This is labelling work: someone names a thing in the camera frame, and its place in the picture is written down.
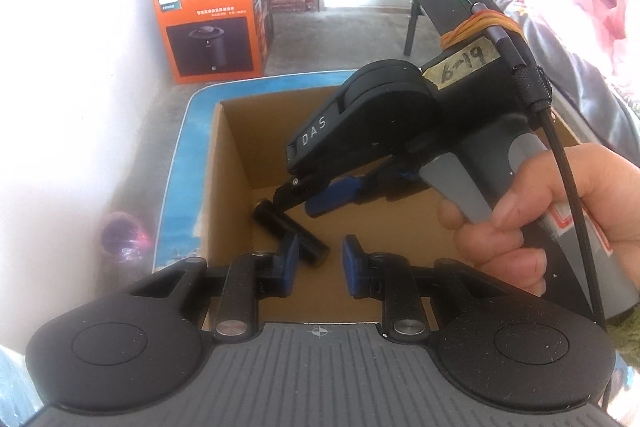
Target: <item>red and white sticker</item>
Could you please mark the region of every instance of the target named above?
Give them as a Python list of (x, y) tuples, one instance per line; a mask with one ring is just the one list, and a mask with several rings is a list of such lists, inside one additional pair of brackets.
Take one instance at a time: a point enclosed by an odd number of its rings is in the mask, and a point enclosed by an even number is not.
[[(604, 235), (600, 225), (595, 219), (593, 219), (586, 208), (582, 208), (582, 211), (584, 213), (584, 219), (587, 223), (587, 229), (589, 230), (590, 237), (595, 236), (607, 255), (611, 255), (613, 253), (613, 249), (611, 248), (611, 244), (609, 243), (607, 236)], [(549, 210), (546, 212), (545, 223), (556, 237), (560, 237), (564, 232), (571, 229), (574, 225), (574, 218), (571, 215), (569, 203), (564, 201), (551, 203)]]

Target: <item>human hand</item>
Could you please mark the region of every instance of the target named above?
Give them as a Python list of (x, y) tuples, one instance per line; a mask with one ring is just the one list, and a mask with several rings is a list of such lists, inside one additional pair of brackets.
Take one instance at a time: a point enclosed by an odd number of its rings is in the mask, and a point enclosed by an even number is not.
[[(628, 277), (640, 286), (640, 169), (598, 144), (565, 150), (583, 206), (602, 228)], [(438, 220), (456, 231), (454, 241), (463, 259), (497, 279), (542, 295), (546, 255), (522, 247), (520, 227), (544, 214), (553, 201), (566, 201), (566, 194), (556, 160), (547, 151), (520, 166), (491, 220), (472, 225), (449, 200), (440, 202)]]

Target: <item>black metal leg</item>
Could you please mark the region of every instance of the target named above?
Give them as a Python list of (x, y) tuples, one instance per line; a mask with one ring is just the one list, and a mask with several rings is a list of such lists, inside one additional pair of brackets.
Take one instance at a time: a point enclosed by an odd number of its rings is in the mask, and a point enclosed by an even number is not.
[(415, 37), (415, 25), (418, 22), (418, 15), (420, 15), (420, 1), (412, 0), (411, 2), (411, 15), (409, 15), (409, 27), (406, 31), (406, 41), (404, 42), (404, 56), (411, 55), (411, 48), (414, 47)]

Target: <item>cable connector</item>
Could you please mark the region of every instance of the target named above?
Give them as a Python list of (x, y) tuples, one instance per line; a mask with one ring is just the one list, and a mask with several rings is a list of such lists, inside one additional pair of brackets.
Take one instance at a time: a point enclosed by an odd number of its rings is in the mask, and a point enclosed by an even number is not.
[(518, 97), (529, 114), (535, 114), (551, 107), (553, 96), (551, 81), (540, 66), (514, 68), (511, 78)]

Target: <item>gray ribbed surface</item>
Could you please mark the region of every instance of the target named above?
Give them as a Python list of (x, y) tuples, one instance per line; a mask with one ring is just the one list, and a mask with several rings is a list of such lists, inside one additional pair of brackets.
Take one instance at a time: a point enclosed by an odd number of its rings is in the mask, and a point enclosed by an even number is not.
[(191, 385), (113, 417), (44, 410), (32, 427), (614, 427), (597, 407), (553, 415), (493, 409), (460, 393), (427, 352), (374, 325), (267, 324), (256, 339), (213, 351)]

